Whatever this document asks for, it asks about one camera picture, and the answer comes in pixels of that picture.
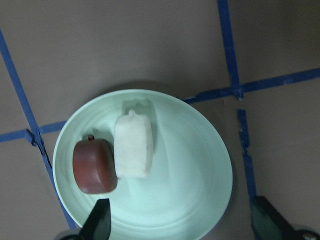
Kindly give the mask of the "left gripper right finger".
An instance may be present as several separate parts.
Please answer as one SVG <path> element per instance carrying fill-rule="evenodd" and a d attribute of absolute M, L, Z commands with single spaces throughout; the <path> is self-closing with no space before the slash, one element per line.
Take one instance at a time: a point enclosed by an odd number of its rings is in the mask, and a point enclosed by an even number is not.
<path fill-rule="evenodd" d="M 264 196 L 255 196 L 251 205 L 251 226 L 258 240 L 318 240 L 308 229 L 294 229 Z"/>

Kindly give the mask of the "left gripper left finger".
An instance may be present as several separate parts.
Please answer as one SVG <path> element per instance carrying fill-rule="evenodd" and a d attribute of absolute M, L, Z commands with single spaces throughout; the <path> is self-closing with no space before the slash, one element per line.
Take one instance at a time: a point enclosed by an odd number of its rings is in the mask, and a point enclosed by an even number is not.
<path fill-rule="evenodd" d="M 111 205 L 108 198 L 98 199 L 78 233 L 58 234 L 55 240 L 108 240 L 111 235 Z"/>

